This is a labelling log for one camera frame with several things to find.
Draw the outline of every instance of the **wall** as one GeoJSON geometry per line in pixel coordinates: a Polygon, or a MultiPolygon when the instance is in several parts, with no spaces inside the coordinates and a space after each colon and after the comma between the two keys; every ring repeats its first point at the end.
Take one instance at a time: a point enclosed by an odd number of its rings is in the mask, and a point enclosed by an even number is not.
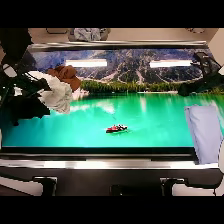
{"type": "Polygon", "coordinates": [[[224,65],[224,28],[219,28],[208,46],[216,61],[224,65]]]}

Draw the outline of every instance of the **red boat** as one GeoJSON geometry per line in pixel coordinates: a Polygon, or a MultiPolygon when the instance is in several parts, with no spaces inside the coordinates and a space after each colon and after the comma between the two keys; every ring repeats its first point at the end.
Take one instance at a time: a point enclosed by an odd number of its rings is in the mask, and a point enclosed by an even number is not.
{"type": "Polygon", "coordinates": [[[127,128],[128,126],[125,125],[114,125],[110,128],[107,128],[106,133],[120,132],[126,130],[127,128]]]}

